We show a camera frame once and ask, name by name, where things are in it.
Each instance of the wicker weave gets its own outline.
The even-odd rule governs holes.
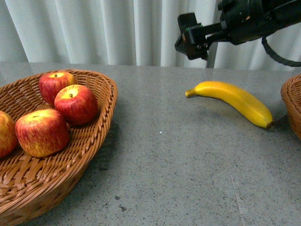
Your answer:
[[[12,154],[0,159],[2,226],[21,224],[58,205],[77,184],[109,131],[118,94],[115,82],[98,72],[66,71],[74,75],[78,84],[94,92],[99,116],[86,125],[69,126],[70,143],[60,152],[34,158],[18,146]],[[45,73],[1,87],[0,110],[16,121],[29,112],[51,108],[39,92],[39,78]]]
[[[292,130],[301,139],[301,74],[289,78],[281,88]]]

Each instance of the banana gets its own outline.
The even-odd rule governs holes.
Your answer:
[[[273,117],[269,109],[249,92],[222,81],[205,81],[185,92],[186,97],[200,95],[220,99],[245,116],[254,125],[270,128]]]

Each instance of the red apple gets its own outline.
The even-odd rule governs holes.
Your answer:
[[[58,71],[42,75],[39,80],[39,89],[43,99],[54,106],[57,93],[73,84],[77,84],[77,82],[71,73]]]
[[[0,111],[0,158],[11,153],[17,145],[15,121],[7,113]]]
[[[87,86],[71,85],[58,92],[55,109],[71,125],[82,125],[93,120],[98,113],[97,99]]]
[[[58,152],[70,140],[66,121],[54,109],[37,110],[19,118],[16,135],[23,150],[34,157]]]

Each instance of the white curtain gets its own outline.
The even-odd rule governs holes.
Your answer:
[[[218,22],[214,0],[0,0],[0,61],[298,70],[273,61],[261,40],[218,43],[209,61],[175,51],[179,14]],[[301,61],[301,24],[268,37],[282,57]]]

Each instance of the banana stem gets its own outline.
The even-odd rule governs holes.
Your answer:
[[[192,96],[195,96],[196,94],[197,93],[196,93],[195,89],[189,89],[185,92],[186,97],[192,97]]]

